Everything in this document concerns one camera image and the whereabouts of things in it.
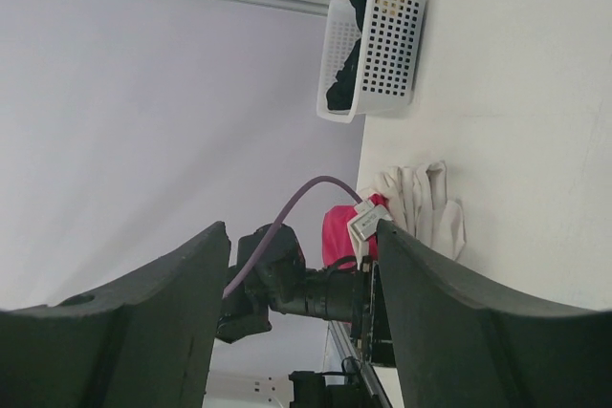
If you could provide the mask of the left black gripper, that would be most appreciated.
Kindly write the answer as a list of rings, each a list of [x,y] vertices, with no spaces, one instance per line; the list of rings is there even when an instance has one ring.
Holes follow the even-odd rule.
[[[325,269],[303,269],[292,286],[292,298],[283,301],[272,294],[269,306],[280,313],[345,323],[362,360],[395,361],[380,270],[370,256],[360,263],[343,257]]]

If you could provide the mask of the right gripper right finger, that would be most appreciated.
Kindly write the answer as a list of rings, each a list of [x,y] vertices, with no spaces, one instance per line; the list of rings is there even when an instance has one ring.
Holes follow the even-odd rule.
[[[611,314],[545,300],[377,228],[407,407],[607,407]]]

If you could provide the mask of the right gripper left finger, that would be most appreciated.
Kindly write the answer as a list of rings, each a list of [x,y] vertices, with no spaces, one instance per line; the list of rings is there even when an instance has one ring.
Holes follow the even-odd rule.
[[[199,407],[230,240],[217,222],[56,306],[1,314],[5,407]]]

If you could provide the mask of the pink t shirt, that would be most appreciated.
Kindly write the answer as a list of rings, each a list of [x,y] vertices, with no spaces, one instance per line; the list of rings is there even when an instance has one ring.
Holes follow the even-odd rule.
[[[374,193],[369,196],[373,205],[383,205],[388,210],[388,200],[381,194]],[[356,217],[358,212],[355,204],[336,205],[332,207],[323,218],[322,222],[322,262],[326,268],[331,267],[337,260],[346,256],[356,256],[351,237],[348,231],[348,223]],[[378,246],[376,236],[368,239],[368,251],[366,255],[378,260]]]

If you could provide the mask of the white t shirt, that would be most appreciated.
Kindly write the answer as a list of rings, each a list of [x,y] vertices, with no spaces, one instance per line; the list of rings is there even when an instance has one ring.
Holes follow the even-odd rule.
[[[384,198],[397,226],[451,260],[460,256],[466,243],[464,212],[448,197],[444,162],[390,166],[376,173],[360,195]]]

